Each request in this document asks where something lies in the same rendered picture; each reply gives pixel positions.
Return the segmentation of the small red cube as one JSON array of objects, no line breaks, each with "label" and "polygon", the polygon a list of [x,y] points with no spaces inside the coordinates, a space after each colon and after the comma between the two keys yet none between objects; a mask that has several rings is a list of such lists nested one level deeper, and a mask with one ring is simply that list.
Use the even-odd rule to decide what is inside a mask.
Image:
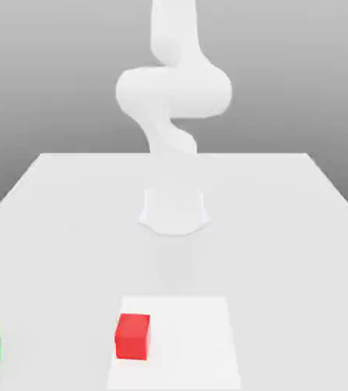
[{"label": "small red cube", "polygon": [[150,346],[150,315],[121,313],[114,342],[117,359],[147,360]]}]

